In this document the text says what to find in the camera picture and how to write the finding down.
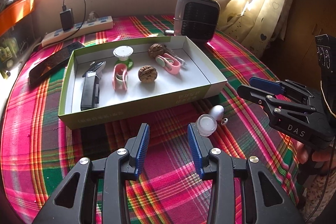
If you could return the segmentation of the person's right hand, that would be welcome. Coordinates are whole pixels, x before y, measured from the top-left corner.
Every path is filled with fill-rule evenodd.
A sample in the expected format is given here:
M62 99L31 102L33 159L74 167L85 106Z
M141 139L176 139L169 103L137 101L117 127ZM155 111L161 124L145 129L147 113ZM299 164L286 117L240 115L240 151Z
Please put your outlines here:
M297 150L296 157L300 164L306 163L309 158L309 153L305 147L305 145L299 141L295 143L295 147ZM327 170L329 166L329 161L332 159L331 169L335 169L335 154L332 154L332 148L328 147L327 149L323 149L320 151L315 151L311 156L311 159L316 162L323 162L323 170Z

